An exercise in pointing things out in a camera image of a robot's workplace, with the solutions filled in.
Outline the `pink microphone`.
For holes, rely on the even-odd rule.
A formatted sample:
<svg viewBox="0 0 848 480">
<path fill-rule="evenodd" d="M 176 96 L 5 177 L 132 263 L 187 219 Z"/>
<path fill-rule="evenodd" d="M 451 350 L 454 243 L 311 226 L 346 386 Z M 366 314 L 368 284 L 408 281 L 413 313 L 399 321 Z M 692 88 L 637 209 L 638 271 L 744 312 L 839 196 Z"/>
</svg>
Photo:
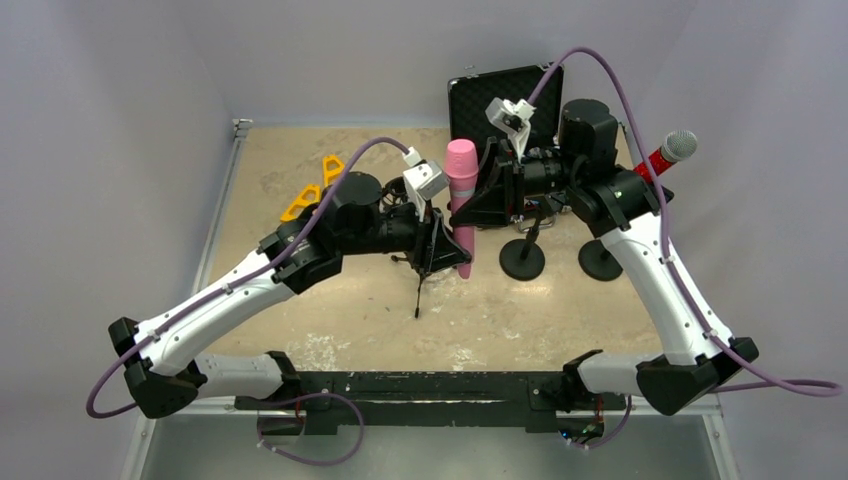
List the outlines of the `pink microphone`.
<svg viewBox="0 0 848 480">
<path fill-rule="evenodd" d="M 451 220 L 459 209 L 467 203 L 476 190 L 479 166 L 475 144 L 468 139 L 451 140 L 446 147 L 444 172 L 449 178 Z M 458 275 L 463 280 L 471 277 L 473 254 L 475 248 L 475 233 L 473 227 L 452 227 L 456 243 L 468 251 L 472 260 L 457 267 Z"/>
</svg>

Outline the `red glitter microphone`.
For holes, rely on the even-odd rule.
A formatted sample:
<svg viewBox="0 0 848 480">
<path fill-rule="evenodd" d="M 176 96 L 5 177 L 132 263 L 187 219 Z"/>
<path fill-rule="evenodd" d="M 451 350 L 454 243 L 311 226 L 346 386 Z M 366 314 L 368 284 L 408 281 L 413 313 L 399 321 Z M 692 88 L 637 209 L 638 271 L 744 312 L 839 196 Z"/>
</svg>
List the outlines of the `red glitter microphone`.
<svg viewBox="0 0 848 480">
<path fill-rule="evenodd" d="M 698 138 L 689 130 L 670 132 L 660 147 L 648 156 L 647 161 L 640 162 L 633 168 L 647 183 L 652 183 L 648 166 L 653 168 L 657 176 L 662 175 L 674 165 L 690 159 L 698 149 Z"/>
</svg>

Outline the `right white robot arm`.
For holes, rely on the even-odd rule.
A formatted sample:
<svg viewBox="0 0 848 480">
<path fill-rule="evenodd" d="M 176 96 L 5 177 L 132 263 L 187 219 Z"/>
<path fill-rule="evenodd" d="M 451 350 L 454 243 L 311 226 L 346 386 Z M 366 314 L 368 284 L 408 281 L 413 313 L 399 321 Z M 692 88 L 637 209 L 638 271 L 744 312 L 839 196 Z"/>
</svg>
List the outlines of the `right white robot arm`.
<svg viewBox="0 0 848 480">
<path fill-rule="evenodd" d="M 526 101 L 495 99 L 487 107 L 489 122 L 506 139 L 488 142 L 481 164 L 489 174 L 475 192 L 452 199 L 454 232 L 503 226 L 517 214 L 516 201 L 506 199 L 505 172 L 522 186 L 516 200 L 564 191 L 593 236 L 579 252 L 581 268 L 600 281 L 626 275 L 662 345 L 655 355 L 590 351 L 565 364 L 564 394 L 574 402 L 604 393 L 639 396 L 656 411 L 673 415 L 751 364 L 758 348 L 711 317 L 708 303 L 663 237 L 661 209 L 670 192 L 653 183 L 644 168 L 616 164 L 617 123 L 609 108 L 589 99 L 567 103 L 558 151 L 528 159 L 524 150 L 533 112 Z"/>
</svg>

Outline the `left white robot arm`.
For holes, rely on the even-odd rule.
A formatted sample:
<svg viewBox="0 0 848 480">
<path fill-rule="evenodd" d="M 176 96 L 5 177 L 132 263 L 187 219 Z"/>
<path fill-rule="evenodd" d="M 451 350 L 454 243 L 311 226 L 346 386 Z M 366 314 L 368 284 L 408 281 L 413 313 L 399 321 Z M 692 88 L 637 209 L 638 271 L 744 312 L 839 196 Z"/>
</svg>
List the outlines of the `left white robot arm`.
<svg viewBox="0 0 848 480">
<path fill-rule="evenodd" d="M 295 396 L 300 379 L 282 352 L 254 357 L 207 353 L 224 334 L 342 270 L 351 255 L 402 253 L 420 278 L 467 264 L 472 244 L 442 212 L 407 202 L 381 210 L 383 188 L 353 172 L 332 184 L 317 207 L 280 224 L 227 275 L 156 318 L 121 318 L 109 334 L 135 405 L 148 418 L 170 416 L 199 399 Z"/>
</svg>

